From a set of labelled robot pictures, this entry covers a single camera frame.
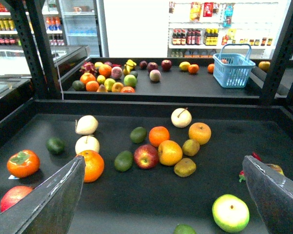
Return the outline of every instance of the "pear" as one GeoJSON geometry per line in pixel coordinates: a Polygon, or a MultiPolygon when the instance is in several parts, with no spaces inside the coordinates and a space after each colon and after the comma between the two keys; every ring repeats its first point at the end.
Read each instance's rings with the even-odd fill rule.
{"type": "Polygon", "coordinates": [[[188,139],[182,146],[182,153],[186,156],[194,156],[199,152],[200,144],[195,139],[188,139]]]}

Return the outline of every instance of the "white pear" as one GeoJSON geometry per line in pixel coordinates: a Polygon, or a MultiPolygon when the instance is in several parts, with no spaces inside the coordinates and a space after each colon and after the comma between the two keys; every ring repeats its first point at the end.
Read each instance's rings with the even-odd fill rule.
{"type": "Polygon", "coordinates": [[[80,135],[93,134],[98,128],[98,121],[93,116],[83,116],[76,121],[75,132],[80,135]]]}
{"type": "Polygon", "coordinates": [[[79,138],[75,145],[76,154],[84,150],[93,150],[97,153],[100,151],[99,141],[94,136],[82,136],[79,138]]]}
{"type": "Polygon", "coordinates": [[[186,108],[178,108],[171,114],[171,122],[177,128],[185,128],[192,121],[192,115],[186,108]]]}

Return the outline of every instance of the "shopping basket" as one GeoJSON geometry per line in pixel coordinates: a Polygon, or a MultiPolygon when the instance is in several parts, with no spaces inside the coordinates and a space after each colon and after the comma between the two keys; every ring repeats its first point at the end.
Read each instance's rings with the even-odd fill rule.
{"type": "Polygon", "coordinates": [[[251,46],[249,44],[226,44],[219,54],[214,54],[215,60],[214,77],[224,88],[244,88],[248,82],[252,68],[255,63],[250,60],[251,46]],[[223,53],[223,49],[229,45],[247,45],[249,50],[246,56],[235,53],[223,53]]]}

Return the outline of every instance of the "orange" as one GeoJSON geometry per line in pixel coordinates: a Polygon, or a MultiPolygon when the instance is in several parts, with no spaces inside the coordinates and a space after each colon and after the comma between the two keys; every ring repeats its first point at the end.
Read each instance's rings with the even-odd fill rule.
{"type": "Polygon", "coordinates": [[[22,150],[9,158],[6,167],[11,175],[24,178],[38,171],[40,159],[35,152],[22,150]]]}
{"type": "Polygon", "coordinates": [[[173,166],[182,159],[182,148],[173,140],[165,140],[158,147],[160,163],[173,166]]]}
{"type": "Polygon", "coordinates": [[[188,68],[188,71],[190,72],[190,74],[196,74],[199,71],[199,65],[197,64],[191,64],[188,68]]]}
{"type": "Polygon", "coordinates": [[[96,78],[94,75],[92,75],[89,72],[83,73],[83,75],[80,77],[80,81],[84,84],[87,84],[89,81],[96,81],[96,78]]]}
{"type": "Polygon", "coordinates": [[[154,147],[159,147],[159,145],[164,140],[169,140],[169,131],[166,127],[157,126],[151,129],[148,134],[148,139],[154,147]]]}
{"type": "Polygon", "coordinates": [[[105,78],[109,78],[112,74],[112,68],[107,64],[103,64],[99,67],[99,73],[105,78]]]}
{"type": "Polygon", "coordinates": [[[103,173],[104,160],[103,158],[93,150],[84,150],[77,156],[83,156],[86,163],[84,170],[84,182],[89,183],[97,180],[103,173]]]}
{"type": "Polygon", "coordinates": [[[86,84],[86,90],[90,92],[96,92],[99,88],[99,83],[96,81],[89,81],[86,84]]]}
{"type": "Polygon", "coordinates": [[[207,67],[207,71],[208,73],[214,73],[214,68],[215,68],[215,64],[211,63],[208,67],[207,67]]]}
{"type": "Polygon", "coordinates": [[[211,137],[211,129],[205,123],[194,123],[189,128],[189,138],[195,139],[200,145],[206,144],[211,137]]]}

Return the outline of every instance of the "snack package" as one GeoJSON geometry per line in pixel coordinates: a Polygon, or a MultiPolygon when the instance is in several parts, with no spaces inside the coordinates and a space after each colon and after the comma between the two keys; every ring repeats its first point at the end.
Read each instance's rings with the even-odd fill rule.
{"type": "Polygon", "coordinates": [[[191,9],[190,9],[190,20],[200,21],[201,10],[202,10],[201,3],[197,1],[193,1],[191,3],[191,9]]]}

